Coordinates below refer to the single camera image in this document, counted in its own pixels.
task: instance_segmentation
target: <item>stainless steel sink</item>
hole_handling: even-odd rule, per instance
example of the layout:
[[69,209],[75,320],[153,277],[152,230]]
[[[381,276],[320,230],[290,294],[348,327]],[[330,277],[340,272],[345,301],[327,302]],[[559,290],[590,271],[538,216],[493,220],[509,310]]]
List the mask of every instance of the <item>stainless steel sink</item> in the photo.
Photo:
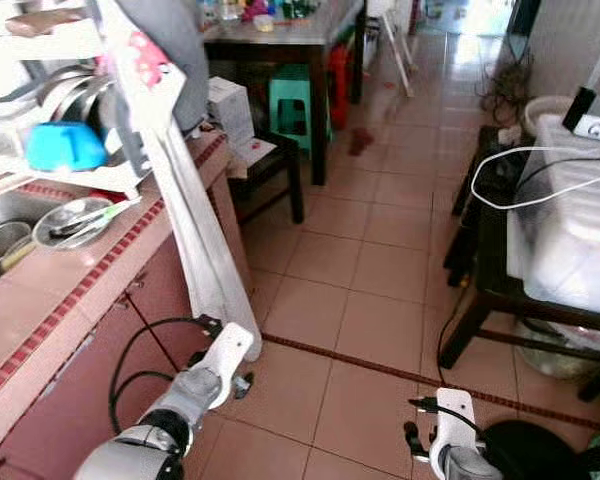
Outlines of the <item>stainless steel sink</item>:
[[4,222],[26,222],[31,228],[45,213],[63,202],[53,198],[8,192],[0,195],[0,224]]

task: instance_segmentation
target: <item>cabinet door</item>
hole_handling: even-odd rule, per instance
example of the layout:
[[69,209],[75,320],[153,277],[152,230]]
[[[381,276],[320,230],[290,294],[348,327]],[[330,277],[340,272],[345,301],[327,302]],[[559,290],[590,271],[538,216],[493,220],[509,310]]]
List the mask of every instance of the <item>cabinet door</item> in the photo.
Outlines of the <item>cabinet door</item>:
[[[35,472],[38,478],[73,478],[87,455],[114,435],[108,415],[109,381],[127,341],[142,326],[131,308],[114,308],[105,315],[91,343],[73,357],[53,389],[47,389],[46,396],[17,423],[0,447],[0,458]],[[173,375],[148,332],[129,351],[120,381],[139,370]],[[122,428],[132,425],[166,387],[167,382],[152,377],[131,384],[118,403]]]
[[[165,240],[129,290],[149,323],[191,316],[187,283],[173,235]],[[184,368],[195,352],[206,349],[210,343],[202,329],[192,324],[162,325],[154,331],[179,368]]]

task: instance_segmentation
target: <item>white plastic container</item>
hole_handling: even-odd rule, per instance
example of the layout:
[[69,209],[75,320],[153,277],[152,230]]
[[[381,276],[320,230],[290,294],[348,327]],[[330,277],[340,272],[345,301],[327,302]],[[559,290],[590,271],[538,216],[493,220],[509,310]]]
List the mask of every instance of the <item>white plastic container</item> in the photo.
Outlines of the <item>white plastic container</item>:
[[[588,150],[533,152],[521,181],[546,163],[600,157],[600,142],[573,136],[556,115],[538,121],[537,145]],[[562,162],[535,175],[518,192],[525,201],[600,177],[600,161]],[[530,255],[524,290],[532,298],[600,312],[600,183],[516,210]]]

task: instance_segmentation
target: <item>wooden table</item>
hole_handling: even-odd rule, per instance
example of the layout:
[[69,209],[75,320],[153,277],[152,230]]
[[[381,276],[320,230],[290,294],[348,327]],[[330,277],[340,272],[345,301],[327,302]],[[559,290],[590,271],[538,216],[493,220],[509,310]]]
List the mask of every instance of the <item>wooden table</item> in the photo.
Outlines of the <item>wooden table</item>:
[[327,57],[338,36],[355,22],[355,55],[352,101],[362,96],[362,53],[366,0],[323,0],[318,10],[273,32],[258,32],[252,23],[214,27],[204,34],[211,60],[304,63],[311,79],[312,183],[326,181]]

